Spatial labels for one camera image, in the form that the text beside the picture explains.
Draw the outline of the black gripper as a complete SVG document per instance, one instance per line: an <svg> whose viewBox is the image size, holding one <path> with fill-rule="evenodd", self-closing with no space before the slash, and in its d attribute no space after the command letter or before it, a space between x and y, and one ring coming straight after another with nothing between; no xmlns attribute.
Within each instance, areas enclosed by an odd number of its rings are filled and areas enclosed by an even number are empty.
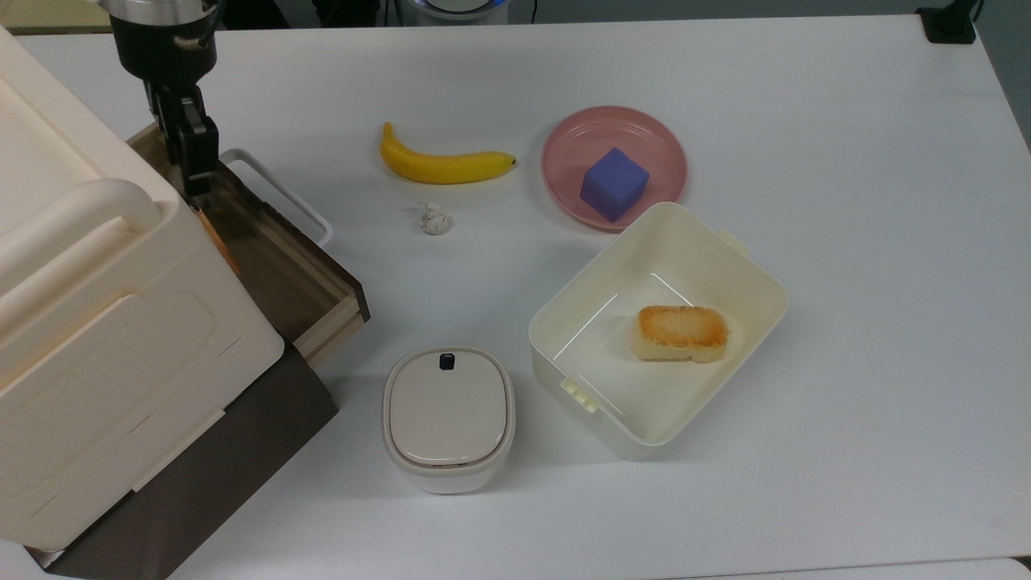
<svg viewBox="0 0 1031 580"><path fill-rule="evenodd" d="M210 18L173 26L152 26L112 18L119 62L129 74L144 81L152 117L166 143L176 146L176 164L182 176L184 197L209 193L218 169L217 124L206 113L201 95L178 99L168 87L193 87L217 66L217 43L185 49L176 38L202 37Z"/></svg>

